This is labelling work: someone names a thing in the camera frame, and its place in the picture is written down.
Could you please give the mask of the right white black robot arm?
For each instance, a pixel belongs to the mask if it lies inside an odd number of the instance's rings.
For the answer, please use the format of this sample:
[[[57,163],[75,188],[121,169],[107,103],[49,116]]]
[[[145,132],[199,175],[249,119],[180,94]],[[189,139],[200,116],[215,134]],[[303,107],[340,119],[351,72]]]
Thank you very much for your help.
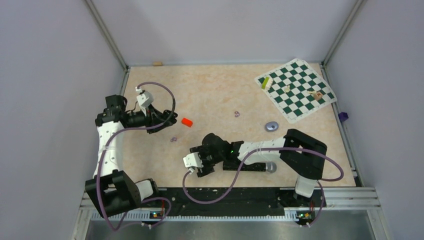
[[[214,133],[206,135],[201,145],[190,148],[183,157],[189,170],[197,170],[199,178],[213,173],[222,163],[224,171],[275,172],[280,161],[297,173],[293,200],[307,206],[314,198],[314,188],[323,177],[327,145],[297,129],[285,136],[267,141],[223,140]]]

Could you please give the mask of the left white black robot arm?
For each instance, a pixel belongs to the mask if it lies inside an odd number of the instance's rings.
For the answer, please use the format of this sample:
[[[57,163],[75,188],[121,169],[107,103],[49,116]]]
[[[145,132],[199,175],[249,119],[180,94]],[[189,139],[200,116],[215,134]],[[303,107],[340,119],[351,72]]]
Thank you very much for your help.
[[[85,182],[86,193],[104,219],[140,208],[142,202],[149,207],[160,202],[153,179],[134,182],[123,170],[124,131],[156,133],[175,124],[177,117],[173,108],[159,111],[153,105],[129,111],[122,95],[107,96],[105,102],[106,108],[95,119],[99,135],[97,166],[92,179]]]

